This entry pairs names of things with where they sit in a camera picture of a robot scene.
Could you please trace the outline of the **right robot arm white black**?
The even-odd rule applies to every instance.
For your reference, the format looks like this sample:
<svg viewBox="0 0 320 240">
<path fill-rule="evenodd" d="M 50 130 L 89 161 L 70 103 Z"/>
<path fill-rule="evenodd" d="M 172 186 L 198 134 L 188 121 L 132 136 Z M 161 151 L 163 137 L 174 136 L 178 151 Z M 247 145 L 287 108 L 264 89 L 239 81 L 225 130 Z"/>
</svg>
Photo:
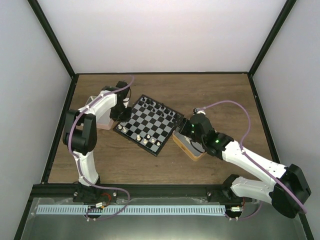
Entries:
<svg viewBox="0 0 320 240">
<path fill-rule="evenodd" d="M 257 178 L 249 180 L 231 176 L 230 184 L 222 188 L 225 200 L 232 202 L 238 197 L 256 199 L 271 204 L 280 214 L 291 219 L 298 213 L 307 213 L 304 204 L 311 189 L 299 166 L 273 162 L 243 147 L 231 136 L 216 131 L 202 112 L 190 119 L 184 118 L 178 132 L 192 143 L 200 144 L 208 155 L 234 164 Z"/>
</svg>

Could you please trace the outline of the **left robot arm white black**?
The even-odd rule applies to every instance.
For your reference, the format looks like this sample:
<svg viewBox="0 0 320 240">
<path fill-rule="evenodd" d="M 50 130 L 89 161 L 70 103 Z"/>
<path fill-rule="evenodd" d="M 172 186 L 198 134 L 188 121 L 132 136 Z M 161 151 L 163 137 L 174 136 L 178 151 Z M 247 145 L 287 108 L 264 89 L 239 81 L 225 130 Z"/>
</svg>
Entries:
<svg viewBox="0 0 320 240">
<path fill-rule="evenodd" d="M 85 106 L 68 110 L 65 117 L 62 141 L 73 156 L 77 171 L 78 182 L 86 186 L 84 195 L 89 201 L 97 202 L 102 196 L 102 190 L 121 191 L 130 199 L 127 190 L 118 187 L 103 187 L 97 185 L 99 175 L 94 161 L 96 147 L 97 122 L 106 116 L 106 124 L 126 122 L 131 117 L 128 93 L 130 83 L 119 81 L 115 87 L 105 86 L 100 93 Z"/>
</svg>

